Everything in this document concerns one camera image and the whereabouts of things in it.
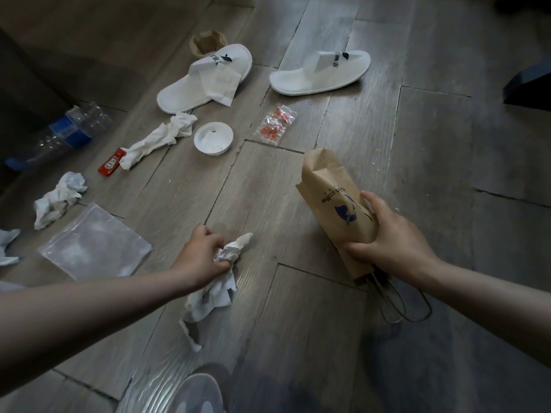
forearm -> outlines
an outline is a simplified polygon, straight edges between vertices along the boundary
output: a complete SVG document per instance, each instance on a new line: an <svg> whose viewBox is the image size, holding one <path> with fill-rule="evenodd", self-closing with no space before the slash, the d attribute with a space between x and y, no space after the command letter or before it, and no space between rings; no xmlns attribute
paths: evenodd
<svg viewBox="0 0 551 413"><path fill-rule="evenodd" d="M0 396L191 291L166 271L0 296Z"/></svg>
<svg viewBox="0 0 551 413"><path fill-rule="evenodd" d="M426 274L426 292L551 366L551 293L445 263Z"/></svg>

blue bottle label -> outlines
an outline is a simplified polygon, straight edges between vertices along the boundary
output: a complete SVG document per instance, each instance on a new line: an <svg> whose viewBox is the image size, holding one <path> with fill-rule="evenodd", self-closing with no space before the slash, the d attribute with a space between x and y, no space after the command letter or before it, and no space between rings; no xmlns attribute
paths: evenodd
<svg viewBox="0 0 551 413"><path fill-rule="evenodd" d="M63 139L65 143L74 149L79 149L92 140L67 116L63 116L57 122L50 124L49 128L56 136Z"/></svg>

red candy wrapper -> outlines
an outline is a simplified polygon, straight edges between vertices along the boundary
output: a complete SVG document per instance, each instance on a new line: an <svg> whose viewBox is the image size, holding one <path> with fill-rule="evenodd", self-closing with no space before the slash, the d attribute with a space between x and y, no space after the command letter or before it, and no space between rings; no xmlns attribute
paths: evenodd
<svg viewBox="0 0 551 413"><path fill-rule="evenodd" d="M256 138L262 142L277 146L279 140L297 117L297 112L283 104L264 117L264 120L255 131Z"/></svg>
<svg viewBox="0 0 551 413"><path fill-rule="evenodd" d="M125 151L123 151L121 148L117 149L117 151L113 153L113 155L111 155L111 157L106 160L102 166L98 168L98 172L101 175L105 175L106 177L108 177L113 173L114 170L117 169L117 167L121 163L121 158L124 155L126 155Z"/></svg>

crumpled brown paper bag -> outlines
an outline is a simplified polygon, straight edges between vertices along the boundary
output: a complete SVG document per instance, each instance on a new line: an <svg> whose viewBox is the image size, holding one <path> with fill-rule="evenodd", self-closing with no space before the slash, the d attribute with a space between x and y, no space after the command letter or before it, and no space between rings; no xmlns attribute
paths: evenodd
<svg viewBox="0 0 551 413"><path fill-rule="evenodd" d="M337 155L328 149L307 152L297 189L337 248L352 279L373 274L371 264L358 262L342 250L347 242L373 242L379 225Z"/></svg>

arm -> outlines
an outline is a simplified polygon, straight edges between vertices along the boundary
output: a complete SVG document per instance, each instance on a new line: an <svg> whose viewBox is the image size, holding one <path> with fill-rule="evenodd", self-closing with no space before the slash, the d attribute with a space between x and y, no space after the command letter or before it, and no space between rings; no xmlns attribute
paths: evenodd
<svg viewBox="0 0 551 413"><path fill-rule="evenodd" d="M197 226L168 271L56 284L0 296L0 396L230 268L220 235Z"/></svg>
<svg viewBox="0 0 551 413"><path fill-rule="evenodd" d="M423 234L377 195L362 192L379 221L375 242L348 243L355 258L443 301L521 351L551 366L551 293L440 260Z"/></svg>

